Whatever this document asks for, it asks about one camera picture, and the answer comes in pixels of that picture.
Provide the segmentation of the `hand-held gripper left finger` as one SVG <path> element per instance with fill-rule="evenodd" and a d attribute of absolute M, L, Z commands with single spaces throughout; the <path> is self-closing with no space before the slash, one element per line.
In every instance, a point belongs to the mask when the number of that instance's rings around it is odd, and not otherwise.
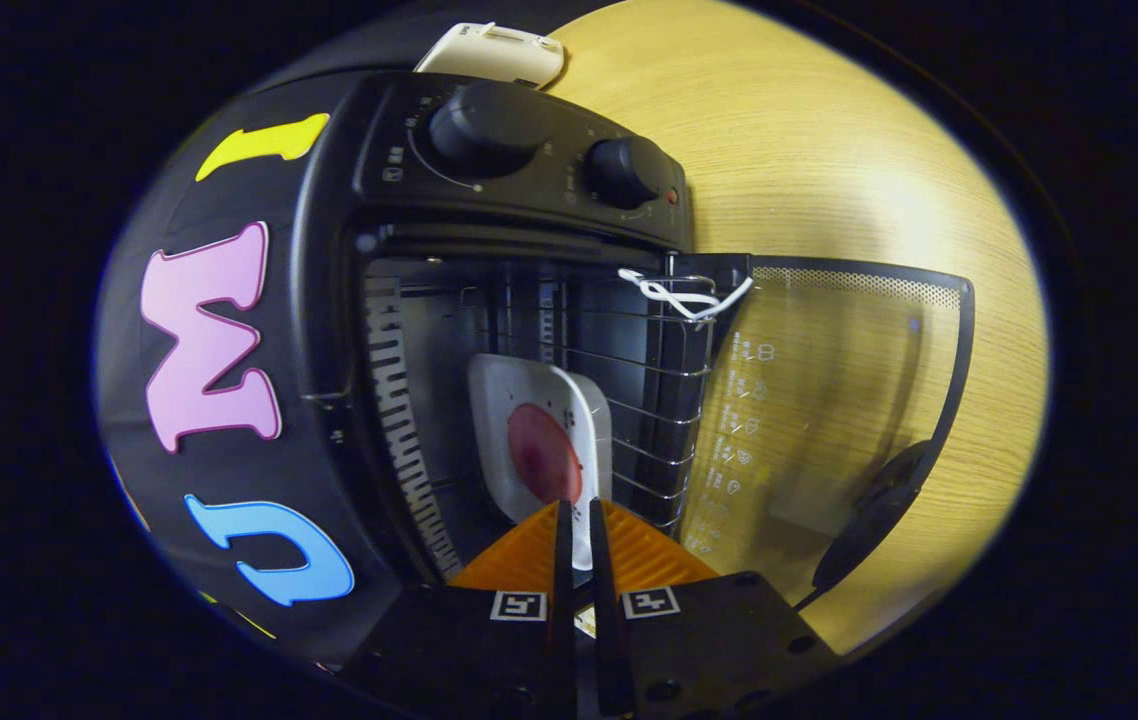
<path fill-rule="evenodd" d="M 454 584 L 405 588 L 340 679 L 426 719 L 574 719 L 572 541 L 572 506 L 550 503 Z"/>

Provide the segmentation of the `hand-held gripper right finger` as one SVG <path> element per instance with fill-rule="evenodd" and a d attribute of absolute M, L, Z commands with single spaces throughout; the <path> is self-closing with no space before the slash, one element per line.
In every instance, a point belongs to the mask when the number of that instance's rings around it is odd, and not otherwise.
<path fill-rule="evenodd" d="M 597 707 L 618 719 L 766 719 L 840 657 L 757 571 L 721 574 L 609 500 L 589 506 Z"/>

